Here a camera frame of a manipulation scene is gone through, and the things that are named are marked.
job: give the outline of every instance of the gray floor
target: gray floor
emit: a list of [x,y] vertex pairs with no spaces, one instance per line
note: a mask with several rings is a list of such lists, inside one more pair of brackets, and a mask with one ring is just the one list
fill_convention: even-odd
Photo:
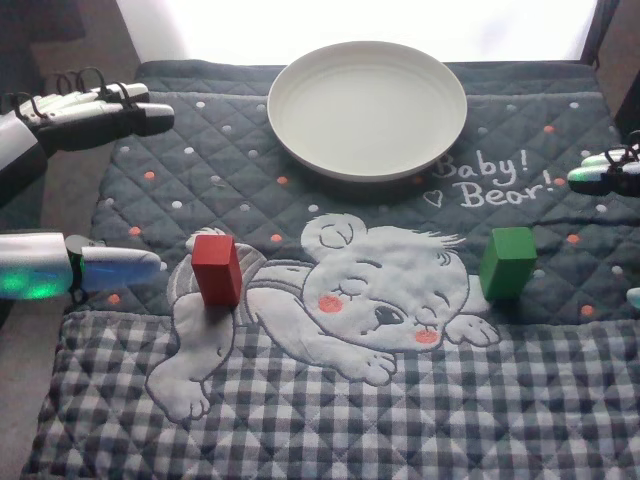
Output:
[[[115,0],[78,0],[86,38],[34,47],[44,74],[99,67],[107,79],[127,82],[138,59]],[[603,46],[598,73],[615,112],[638,71],[640,2],[623,0]],[[87,234],[98,185],[111,145],[76,153],[58,153],[45,178],[41,225],[65,234]],[[18,303],[0,329],[0,478],[17,478],[33,440],[37,415],[49,387],[57,334],[66,299]]]

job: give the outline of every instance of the sleeping bear applique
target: sleeping bear applique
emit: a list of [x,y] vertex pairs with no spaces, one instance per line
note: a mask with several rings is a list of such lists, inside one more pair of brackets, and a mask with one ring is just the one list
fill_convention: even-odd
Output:
[[[205,229],[197,235],[219,235]],[[239,326],[258,323],[289,357],[350,381],[390,382],[396,356],[443,342],[487,347],[500,341],[477,276],[468,275],[455,235],[327,214],[301,235],[314,263],[271,260],[237,244],[244,292],[236,309],[205,307],[188,254],[167,288],[178,352],[154,367],[147,390],[174,422],[198,419],[210,403],[203,382],[231,354]]]

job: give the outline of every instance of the robotic hand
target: robotic hand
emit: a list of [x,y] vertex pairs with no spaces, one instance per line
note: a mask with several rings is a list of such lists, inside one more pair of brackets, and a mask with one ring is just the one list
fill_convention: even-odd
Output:
[[[19,97],[28,101],[19,104]],[[104,145],[133,133],[149,136],[173,127],[168,105],[146,103],[143,84],[115,83],[67,95],[11,95],[13,111],[0,116],[0,190],[15,194],[44,170],[58,150]],[[160,257],[144,250],[106,247],[61,233],[0,235],[0,299],[39,299],[118,288],[151,280]]]
[[615,192],[640,197],[640,130],[629,135],[630,147],[618,147],[585,158],[569,172],[569,188],[576,193],[603,196]]

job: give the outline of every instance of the red block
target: red block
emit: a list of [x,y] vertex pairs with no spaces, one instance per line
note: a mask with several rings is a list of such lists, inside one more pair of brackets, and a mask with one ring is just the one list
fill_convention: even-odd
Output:
[[205,305],[235,307],[240,303],[242,272],[233,237],[198,235],[191,266]]

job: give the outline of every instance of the gingham pattern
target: gingham pattern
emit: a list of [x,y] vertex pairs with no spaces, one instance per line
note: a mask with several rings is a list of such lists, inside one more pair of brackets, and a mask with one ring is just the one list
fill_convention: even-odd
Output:
[[241,327],[207,382],[212,411],[185,425],[144,389],[175,350],[169,325],[66,319],[25,478],[637,478],[635,321],[501,327],[489,349],[400,355],[379,388]]
[[[539,183],[543,169],[562,177],[582,150],[618,140],[587,67],[453,68],[470,110],[452,154],[461,165],[473,164],[477,149],[493,162],[527,149],[529,169],[513,189]],[[640,284],[640,202],[565,186],[539,202],[474,211],[445,192],[447,208],[434,210],[422,198],[439,186],[428,174],[355,199],[351,186],[309,175],[279,146],[263,96],[277,72],[142,67],[162,92],[154,100],[176,110],[176,127],[116,145],[93,236],[151,249],[168,269],[151,285],[102,292],[65,319],[25,478],[636,478],[638,327],[617,319],[636,315],[624,294]],[[491,187],[490,178],[476,181]],[[519,304],[492,310],[501,343],[397,355],[397,373],[379,388],[290,359],[259,325],[238,327],[228,361],[206,382],[211,412],[169,422],[144,382],[178,348],[166,286],[188,236],[220,228],[268,259],[309,260],[300,232],[327,212],[466,236],[460,255],[472,273],[491,228],[529,225],[545,276],[529,282]],[[140,235],[129,235],[133,226]],[[580,235],[578,246],[569,233]],[[593,315],[581,313],[587,304]]]

